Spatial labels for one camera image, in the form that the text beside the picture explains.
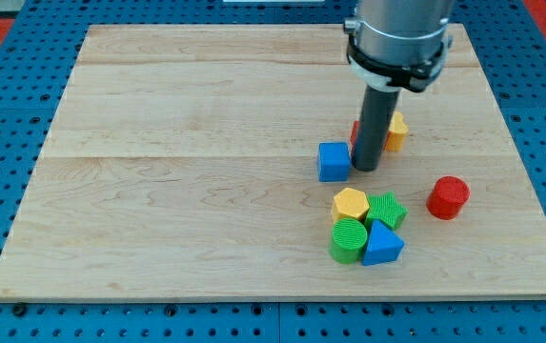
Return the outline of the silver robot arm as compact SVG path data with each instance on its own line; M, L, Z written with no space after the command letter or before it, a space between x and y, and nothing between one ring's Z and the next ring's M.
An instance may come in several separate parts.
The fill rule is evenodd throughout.
M453 0L359 0L345 19L353 73L383 92L422 92L440 75Z

